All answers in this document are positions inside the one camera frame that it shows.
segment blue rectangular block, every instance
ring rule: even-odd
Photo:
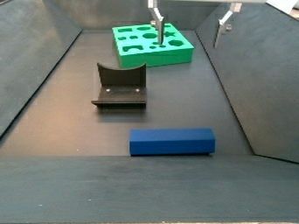
[[[129,154],[170,155],[214,152],[212,129],[132,129]]]

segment black u-shaped bracket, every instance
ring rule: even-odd
[[[113,69],[97,63],[99,91],[95,106],[145,105],[145,64],[130,69]]]

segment green holder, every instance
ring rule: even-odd
[[[157,67],[192,61],[193,46],[172,24],[164,25],[162,44],[149,24],[113,27],[120,66]]]

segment hole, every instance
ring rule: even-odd
[[[117,31],[118,31],[118,32],[130,32],[130,31],[132,31],[132,28],[118,29]]]
[[[170,40],[169,42],[168,42],[168,44],[170,45],[170,46],[181,46],[182,45],[182,42],[180,41],[180,40]]]
[[[145,39],[154,39],[157,37],[157,35],[154,33],[146,33],[146,34],[142,35],[142,37]]]
[[[174,32],[166,31],[162,35],[164,35],[166,38],[168,38],[168,37],[174,37]]]
[[[148,27],[148,26],[141,26],[141,27],[137,27],[136,29],[137,29],[138,31],[148,31],[148,30],[150,30],[152,28]]]
[[[124,52],[128,52],[130,49],[137,49],[140,51],[144,50],[144,48],[140,45],[128,45],[122,47]]]

